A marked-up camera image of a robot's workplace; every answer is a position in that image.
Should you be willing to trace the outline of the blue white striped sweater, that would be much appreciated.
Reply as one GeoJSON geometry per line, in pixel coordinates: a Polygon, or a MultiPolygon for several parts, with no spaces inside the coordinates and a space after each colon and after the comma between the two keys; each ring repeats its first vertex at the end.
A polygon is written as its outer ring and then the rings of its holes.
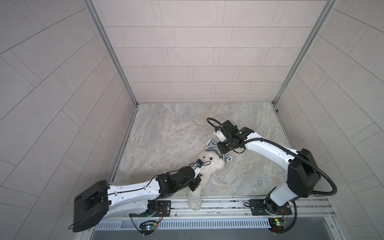
{"type": "Polygon", "coordinates": [[[207,142],[206,151],[216,153],[226,163],[230,163],[233,160],[233,157],[231,155],[222,154],[218,145],[214,143],[211,139],[209,139],[207,142]]]}

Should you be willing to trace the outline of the white teddy bear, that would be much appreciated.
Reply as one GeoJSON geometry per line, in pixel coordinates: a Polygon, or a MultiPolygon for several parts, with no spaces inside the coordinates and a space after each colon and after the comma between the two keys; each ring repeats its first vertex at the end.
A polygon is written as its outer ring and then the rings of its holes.
{"type": "Polygon", "coordinates": [[[202,191],[210,181],[211,175],[218,170],[221,170],[225,162],[222,157],[213,151],[205,151],[199,155],[199,159],[203,161],[204,166],[200,171],[199,186],[188,194],[188,206],[193,211],[199,211],[202,206],[202,191]]]}

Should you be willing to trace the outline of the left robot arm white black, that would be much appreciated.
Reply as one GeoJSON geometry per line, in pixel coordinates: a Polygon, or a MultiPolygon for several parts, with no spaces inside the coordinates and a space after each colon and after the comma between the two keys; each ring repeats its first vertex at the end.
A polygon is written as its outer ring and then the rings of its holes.
{"type": "Polygon", "coordinates": [[[96,182],[74,198],[74,233],[96,226],[101,220],[120,215],[152,215],[157,200],[173,196],[185,188],[194,191],[200,184],[201,164],[182,167],[154,176],[150,181],[115,186],[106,180],[96,182]]]}

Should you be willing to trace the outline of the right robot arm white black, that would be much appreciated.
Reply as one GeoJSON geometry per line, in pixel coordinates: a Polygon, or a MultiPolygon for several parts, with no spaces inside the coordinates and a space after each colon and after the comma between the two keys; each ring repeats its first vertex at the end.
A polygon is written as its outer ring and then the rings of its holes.
{"type": "Polygon", "coordinates": [[[311,164],[316,164],[312,154],[305,149],[302,149],[303,152],[287,149],[264,139],[249,128],[239,130],[230,121],[225,121],[214,129],[220,140],[218,146],[222,154],[238,148],[254,151],[287,171],[286,182],[274,188],[264,200],[264,209],[271,215],[277,214],[289,201],[307,198],[321,178],[314,168],[300,161],[299,157],[302,157],[311,164]]]}

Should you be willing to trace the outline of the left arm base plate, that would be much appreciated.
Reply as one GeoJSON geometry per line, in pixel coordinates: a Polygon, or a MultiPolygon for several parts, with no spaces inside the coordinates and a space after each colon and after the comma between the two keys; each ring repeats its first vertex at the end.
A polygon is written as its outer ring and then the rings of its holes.
{"type": "Polygon", "coordinates": [[[129,214],[130,217],[169,217],[171,211],[171,201],[149,200],[147,210],[142,214],[129,214]]]}

